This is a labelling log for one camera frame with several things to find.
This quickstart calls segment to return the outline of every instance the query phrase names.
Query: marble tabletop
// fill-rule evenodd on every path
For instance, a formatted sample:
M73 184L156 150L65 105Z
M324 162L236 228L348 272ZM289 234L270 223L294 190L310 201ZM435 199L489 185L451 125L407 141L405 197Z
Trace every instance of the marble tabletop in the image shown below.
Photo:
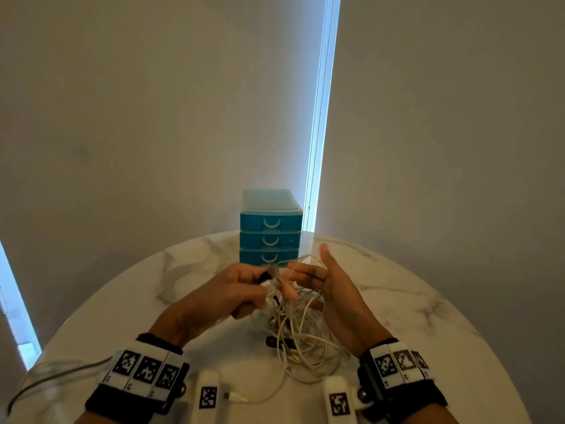
M45 346L30 381L113 355L146 331L166 306L232 262L238 261L238 232L222 232L183 242L148 257L92 295ZM328 243L338 263L360 289L378 320L420 351L436 384L460 423L531 422L526 408L498 358L477 330L432 287L378 254L331 237L302 233L300 255L319 256ZM249 318L227 319L185 348L190 374L215 369L226 388L248 397L272 389L281 363L265 347L265 333ZM358 383L354 359L338 370ZM82 413L99 370L81 371L46 383L14 406L10 424L70 424ZM159 422L175 422L174 411ZM358 415L359 422L366 422ZM286 378L282 389L259 405L220 402L218 423L326 422L321 384L304 385Z

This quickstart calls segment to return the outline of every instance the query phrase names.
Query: light strip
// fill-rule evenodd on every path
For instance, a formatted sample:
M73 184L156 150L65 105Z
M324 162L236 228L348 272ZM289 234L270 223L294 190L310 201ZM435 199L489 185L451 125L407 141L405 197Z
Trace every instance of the light strip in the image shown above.
M26 370L29 370L41 355L41 347L2 242L0 242L0 305L18 345L21 360Z
M310 155L308 157L306 193L304 196L304 216L302 218L302 230L308 232L314 232L316 226L321 161L324 155L325 125L328 120L329 90L332 84L333 55L335 53L335 37L337 36L337 20L340 15L340 2L341 0L325 1L324 27L321 39L320 63L318 65L318 84L316 85L316 102L314 105L314 120L312 121Z

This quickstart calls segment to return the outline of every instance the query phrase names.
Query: curved handle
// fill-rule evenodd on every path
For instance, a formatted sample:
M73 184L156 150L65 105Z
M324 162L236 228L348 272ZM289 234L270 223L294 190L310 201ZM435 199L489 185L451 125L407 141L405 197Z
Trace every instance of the curved handle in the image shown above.
M274 229L274 228L279 227L279 224L281 224L281 220L282 219L279 219L279 221L277 221L277 224L274 224L274 225L271 226L270 224L267 223L267 219L263 219L263 224L265 226L267 226L269 229Z
M279 255L275 254L275 257L273 257L272 260L267 260L267 259L265 259L265 256L261 255L261 258L263 259L263 262L265 262L265 263L273 263L275 260L277 260L277 257L279 257Z
M267 242L265 237L263 237L263 244L268 245L269 247L272 247L273 245L277 245L279 243L279 240L280 240L280 237L277 236L277 240L275 242Z

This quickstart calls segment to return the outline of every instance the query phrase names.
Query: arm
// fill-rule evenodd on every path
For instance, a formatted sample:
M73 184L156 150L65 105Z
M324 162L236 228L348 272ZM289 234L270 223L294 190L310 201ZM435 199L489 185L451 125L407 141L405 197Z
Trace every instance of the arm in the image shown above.
M359 290L337 264L326 244L320 256L327 269L305 263L291 262L283 273L288 281L310 289L321 289L325 300L324 319L328 327L348 349L359 358L375 344L391 338L391 333L378 322ZM443 406L432 404L412 414L404 424L456 424L457 421Z
M257 285L264 268L242 263L230 265L195 291L169 306L149 329L149 333L184 348L184 346L232 315L244 318L265 307L267 290ZM76 424L120 424L114 420L84 412Z

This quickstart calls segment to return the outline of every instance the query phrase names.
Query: white marble table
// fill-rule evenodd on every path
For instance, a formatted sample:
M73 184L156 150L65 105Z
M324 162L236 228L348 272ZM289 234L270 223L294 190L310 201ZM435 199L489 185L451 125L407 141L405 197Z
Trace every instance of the white marble table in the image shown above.
M345 241L304 232L300 255L318 256L322 242L328 243L378 320L426 358L460 423L530 422L501 363L453 305L399 265ZM69 357L94 362L111 356L146 331L167 303L236 261L237 232L196 238L145 259L88 299L46 345L39 362ZM185 354L191 373L216 369L226 385L250 397L271 390L281 371L276 352L265 346L265 333L249 319L222 322L191 342ZM57 363L51 367L65 368ZM351 360L338 373L355 383L355 370ZM24 396L9 423L72 423L82 413L97 374L83 371ZM326 422L321 385L289 378L264 404L219 407L219 423ZM365 421L359 416L359 422Z

